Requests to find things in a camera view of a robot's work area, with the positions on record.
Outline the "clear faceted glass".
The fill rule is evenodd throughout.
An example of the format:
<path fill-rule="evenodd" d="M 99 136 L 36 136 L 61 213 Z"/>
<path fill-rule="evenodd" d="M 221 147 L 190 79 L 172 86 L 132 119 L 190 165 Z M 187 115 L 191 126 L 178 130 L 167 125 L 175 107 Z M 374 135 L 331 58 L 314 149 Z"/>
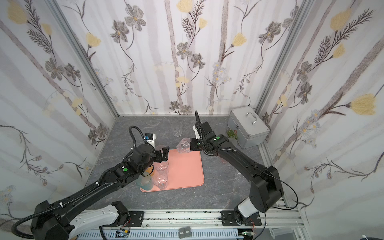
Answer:
<path fill-rule="evenodd" d="M 163 148 L 165 148 L 165 146 L 159 145 L 155 147 L 155 150 L 162 152 Z M 154 167 L 155 167 L 155 170 L 158 172 L 168 171 L 169 162 L 154 163 Z"/>
<path fill-rule="evenodd" d="M 168 183 L 169 183 L 168 180 L 169 180 L 168 179 L 168 173 L 165 171 L 161 171 L 161 172 L 157 171 L 154 173 L 154 175 L 152 177 L 153 184 L 161 190 L 167 188 Z"/>
<path fill-rule="evenodd" d="M 182 135 L 183 125 L 181 122 L 173 122 L 171 123 L 171 129 L 175 137 L 180 137 Z"/>
<path fill-rule="evenodd" d="M 177 145 L 177 151 L 180 154 L 190 153 L 191 152 L 191 139 L 183 138 Z"/>

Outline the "teal textured cup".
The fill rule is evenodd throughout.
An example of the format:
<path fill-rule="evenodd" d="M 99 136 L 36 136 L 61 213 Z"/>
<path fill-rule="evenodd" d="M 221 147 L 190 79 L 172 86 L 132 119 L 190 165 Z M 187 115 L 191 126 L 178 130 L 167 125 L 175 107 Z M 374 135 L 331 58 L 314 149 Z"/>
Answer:
<path fill-rule="evenodd" d="M 141 188 L 143 191 L 150 191 L 153 188 L 153 181 L 152 176 L 142 176 L 139 175 L 138 179 L 136 180 L 136 185 Z"/>

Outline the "pink rectangular tray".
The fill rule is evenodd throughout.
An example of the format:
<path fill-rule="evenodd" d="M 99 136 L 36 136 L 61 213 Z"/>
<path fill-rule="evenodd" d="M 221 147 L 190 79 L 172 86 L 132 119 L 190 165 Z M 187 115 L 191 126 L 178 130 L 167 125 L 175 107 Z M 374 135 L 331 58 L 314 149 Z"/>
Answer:
<path fill-rule="evenodd" d="M 168 186 L 166 189 L 159 189 L 153 185 L 150 191 L 143 191 L 144 193 L 159 192 L 166 190 L 177 190 L 185 188 L 200 187 L 204 184 L 204 173 L 202 165 L 202 157 L 200 152 L 190 152 L 185 154 L 178 153 L 177 150 L 170 150 L 169 152 L 169 168 L 168 171 Z M 150 167 L 146 173 L 152 177 L 157 172 L 155 167 Z"/>

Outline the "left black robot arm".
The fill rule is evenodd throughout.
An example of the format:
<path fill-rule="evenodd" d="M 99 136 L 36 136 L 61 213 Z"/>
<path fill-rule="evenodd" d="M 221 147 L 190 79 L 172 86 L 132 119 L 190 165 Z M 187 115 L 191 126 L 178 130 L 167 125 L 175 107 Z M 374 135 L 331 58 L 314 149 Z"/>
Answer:
<path fill-rule="evenodd" d="M 133 129 L 138 127 L 129 127 L 133 147 L 120 163 L 105 170 L 96 182 L 73 195 L 52 204 L 48 201 L 40 203 L 34 214 L 14 223 L 11 232 L 24 239 L 69 240 L 76 229 L 74 220 L 79 214 L 103 197 L 137 180 L 154 163 L 168 160 L 169 147 L 156 150 L 145 135 L 141 135 L 143 143 L 137 145 Z"/>

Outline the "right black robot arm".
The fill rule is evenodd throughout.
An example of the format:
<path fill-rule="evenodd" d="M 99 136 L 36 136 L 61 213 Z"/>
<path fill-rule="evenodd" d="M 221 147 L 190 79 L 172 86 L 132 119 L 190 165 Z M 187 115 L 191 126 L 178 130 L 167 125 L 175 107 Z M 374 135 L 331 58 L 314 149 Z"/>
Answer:
<path fill-rule="evenodd" d="M 191 151 L 203 151 L 208 156 L 220 157 L 236 168 L 250 183 L 249 196 L 234 208 L 238 224 L 250 221 L 257 213 L 266 213 L 284 196 L 278 170 L 265 167 L 238 150 L 224 135 L 216 135 L 208 122 L 197 119 L 196 136 L 191 139 Z"/>

